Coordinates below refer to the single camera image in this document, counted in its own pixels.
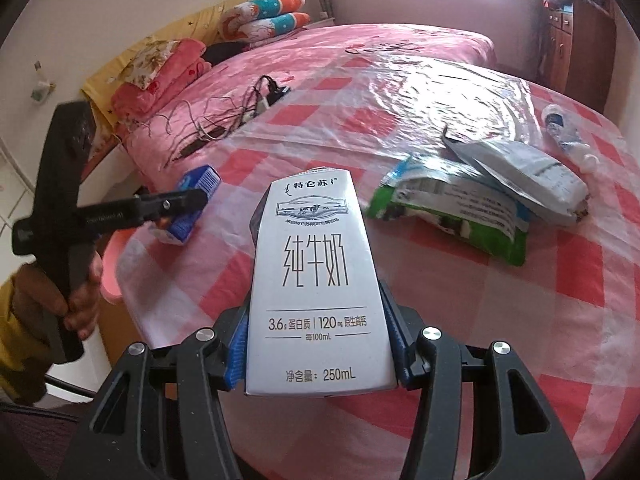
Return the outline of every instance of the white tile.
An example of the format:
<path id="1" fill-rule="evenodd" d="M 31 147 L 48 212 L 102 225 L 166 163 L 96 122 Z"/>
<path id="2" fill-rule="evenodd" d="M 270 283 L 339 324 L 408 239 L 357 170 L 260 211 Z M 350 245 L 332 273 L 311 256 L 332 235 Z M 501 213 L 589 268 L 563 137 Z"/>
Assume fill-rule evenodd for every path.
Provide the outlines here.
<path id="1" fill-rule="evenodd" d="M 8 220 L 26 188 L 14 168 L 0 156 L 0 217 Z"/>
<path id="2" fill-rule="evenodd" d="M 22 264 L 33 260 L 33 256 L 14 255 L 11 248 L 11 228 L 5 224 L 0 234 L 0 283 L 4 283 Z"/>
<path id="3" fill-rule="evenodd" d="M 14 210 L 9 215 L 8 221 L 11 227 L 14 226 L 15 221 L 21 218 L 26 218 L 27 216 L 31 216 L 31 212 L 33 211 L 33 195 L 31 191 L 25 191 L 20 197 L 20 201 L 18 205 L 14 208 Z"/>

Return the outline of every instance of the green snack bag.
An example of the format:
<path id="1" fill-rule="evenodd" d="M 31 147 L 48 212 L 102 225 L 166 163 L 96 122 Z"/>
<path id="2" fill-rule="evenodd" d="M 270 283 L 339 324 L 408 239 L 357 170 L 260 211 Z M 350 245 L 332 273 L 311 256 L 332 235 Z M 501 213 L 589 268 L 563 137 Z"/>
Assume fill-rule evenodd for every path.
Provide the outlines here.
<path id="1" fill-rule="evenodd" d="M 525 261 L 529 210 L 461 162 L 409 156 L 382 179 L 366 216 L 419 216 L 511 265 Z"/>

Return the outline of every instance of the wall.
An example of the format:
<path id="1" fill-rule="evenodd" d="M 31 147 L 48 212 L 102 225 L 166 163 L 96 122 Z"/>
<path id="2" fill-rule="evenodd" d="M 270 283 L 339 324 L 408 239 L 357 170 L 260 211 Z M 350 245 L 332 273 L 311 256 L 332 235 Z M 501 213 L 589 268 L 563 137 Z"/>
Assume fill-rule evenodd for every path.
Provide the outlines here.
<path id="1" fill-rule="evenodd" d="M 484 34 L 498 63 L 533 77 L 540 0 L 333 0 L 336 22 L 418 23 Z"/>
<path id="2" fill-rule="evenodd" d="M 609 99 L 604 110 L 640 160 L 640 41 L 620 8 L 616 6 L 618 42 Z"/>
<path id="3" fill-rule="evenodd" d="M 0 48 L 0 138 L 27 180 L 35 182 L 40 153 L 58 102 L 77 97 L 85 78 L 149 33 L 221 0 L 31 0 Z M 318 0 L 305 9 L 319 15 Z M 41 105 L 30 99 L 40 60 L 58 85 Z M 110 156 L 84 191 L 99 200 L 116 174 L 131 170 L 122 152 Z"/>

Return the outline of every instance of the bed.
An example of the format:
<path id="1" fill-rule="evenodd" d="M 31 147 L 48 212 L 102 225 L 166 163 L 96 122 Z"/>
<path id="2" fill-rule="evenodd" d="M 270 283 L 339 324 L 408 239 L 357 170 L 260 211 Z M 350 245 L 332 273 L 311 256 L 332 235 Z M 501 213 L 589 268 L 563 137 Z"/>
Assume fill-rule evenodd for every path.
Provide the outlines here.
<path id="1" fill-rule="evenodd" d="M 151 346 L 177 343 L 242 302 L 254 255 L 248 220 L 271 181 L 318 166 L 346 168 L 366 203 L 407 152 L 443 153 L 443 123 L 558 156 L 536 117 L 559 104 L 602 160 L 587 177 L 591 215 L 573 230 L 533 222 L 522 268 L 415 219 L 367 221 L 367 233 L 379 276 L 399 303 L 467 344 L 503 338 L 515 346 L 592 478 L 640 402 L 640 170 L 606 118 L 487 69 L 490 42 L 454 36 L 406 25 L 309 31 L 232 58 L 188 87 L 124 145 L 157 190 L 203 164 L 223 183 L 186 247 L 163 245 L 145 228 L 134 235 L 118 264 L 123 297 Z M 434 40 L 444 47 L 437 53 Z M 476 66 L 459 63 L 461 54 Z M 203 117 L 224 114 L 263 73 L 294 91 L 230 137 L 172 160 L 179 139 L 198 122 L 209 124 Z M 402 390 L 334 399 L 222 397 L 234 449 L 274 479 L 397 478 L 417 401 Z M 463 409 L 470 411 L 468 402 Z M 467 427 L 463 462 L 469 449 Z"/>
<path id="2" fill-rule="evenodd" d="M 203 127 L 232 116 L 247 87 L 266 74 L 278 83 L 297 88 L 318 70 L 344 55 L 352 63 L 366 63 L 371 54 L 405 54 L 459 61 L 475 66 L 495 66 L 494 45 L 472 32 L 420 25 L 345 25 L 303 30 L 286 40 L 260 47 L 221 63 L 187 88 L 174 102 L 133 131 L 125 147 L 148 183 L 171 189 L 182 171 L 167 164 L 197 131 L 192 117 Z M 228 126 L 231 118 L 216 124 Z"/>

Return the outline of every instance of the blue gripper pad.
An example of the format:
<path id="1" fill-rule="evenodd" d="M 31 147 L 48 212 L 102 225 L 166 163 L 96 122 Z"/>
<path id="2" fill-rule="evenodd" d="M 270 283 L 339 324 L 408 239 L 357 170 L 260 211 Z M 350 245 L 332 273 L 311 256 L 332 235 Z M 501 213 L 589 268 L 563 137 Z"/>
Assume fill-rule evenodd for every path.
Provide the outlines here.
<path id="1" fill-rule="evenodd" d="M 394 368 L 396 369 L 396 379 L 402 386 L 407 387 L 411 380 L 409 370 L 409 345 L 405 340 L 402 331 L 396 319 L 396 313 L 385 291 L 381 288 L 382 308 L 385 312 L 386 328 L 389 333 L 389 344 L 391 345 L 391 355 L 394 360 Z"/>
<path id="2" fill-rule="evenodd" d="M 235 388 L 236 384 L 243 380 L 246 375 L 246 342 L 248 334 L 249 313 L 245 312 L 240 323 L 238 323 L 236 332 L 231 338 L 231 343 L 229 343 L 225 384 L 230 390 Z"/>

